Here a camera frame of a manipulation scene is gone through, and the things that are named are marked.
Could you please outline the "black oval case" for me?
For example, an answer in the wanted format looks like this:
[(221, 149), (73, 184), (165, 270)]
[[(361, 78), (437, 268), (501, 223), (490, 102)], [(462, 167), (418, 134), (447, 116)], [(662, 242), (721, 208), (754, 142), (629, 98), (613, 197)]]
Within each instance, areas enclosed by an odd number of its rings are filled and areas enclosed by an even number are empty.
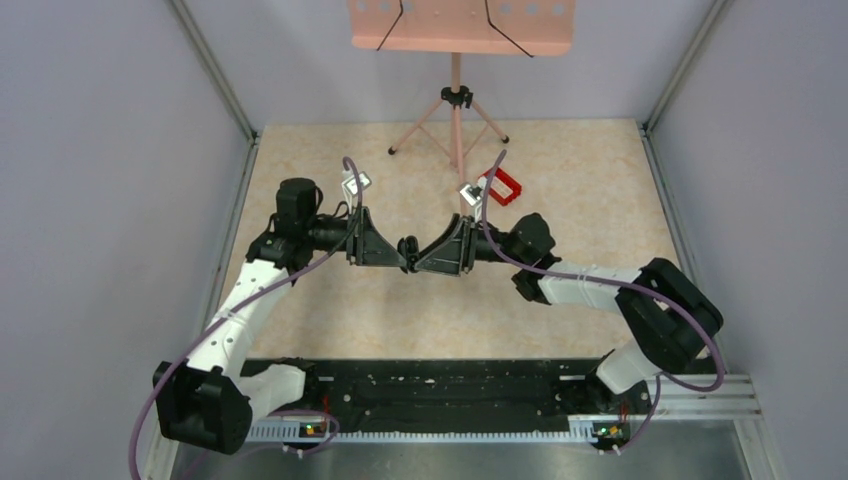
[(414, 235), (401, 238), (397, 245), (398, 253), (403, 257), (404, 263), (400, 270), (405, 274), (416, 273), (416, 263), (420, 258), (418, 239)]

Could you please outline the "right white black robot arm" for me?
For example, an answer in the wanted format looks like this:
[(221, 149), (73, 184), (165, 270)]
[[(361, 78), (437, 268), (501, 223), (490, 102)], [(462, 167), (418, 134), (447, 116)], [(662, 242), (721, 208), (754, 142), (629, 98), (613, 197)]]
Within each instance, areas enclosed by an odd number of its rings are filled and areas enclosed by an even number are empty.
[(590, 373), (589, 404), (612, 412), (627, 390), (660, 374), (681, 374), (703, 350), (716, 351), (724, 320), (715, 305), (671, 261), (654, 258), (637, 269), (579, 265), (553, 255), (555, 241), (543, 217), (522, 217), (508, 232), (454, 215), (443, 234), (423, 250), (400, 243), (410, 272), (460, 275), (478, 261), (518, 267), (512, 281), (529, 302), (583, 305), (620, 315), (632, 338)]

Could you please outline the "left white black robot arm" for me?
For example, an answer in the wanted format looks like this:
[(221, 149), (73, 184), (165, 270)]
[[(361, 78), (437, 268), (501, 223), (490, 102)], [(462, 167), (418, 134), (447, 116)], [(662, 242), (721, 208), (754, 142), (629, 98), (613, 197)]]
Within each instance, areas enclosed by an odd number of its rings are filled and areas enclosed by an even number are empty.
[(311, 179), (280, 183), (276, 210), (249, 245), (237, 280), (199, 341), (181, 360), (163, 362), (154, 373), (155, 406), (161, 434), (177, 442), (224, 454), (245, 443), (253, 425), (288, 405), (308, 413), (319, 404), (320, 386), (303, 367), (274, 364), (242, 373), (249, 351), (272, 310), (297, 282), (326, 257), (353, 250), (367, 221), (365, 173), (341, 183), (348, 213), (319, 211), (323, 194)]

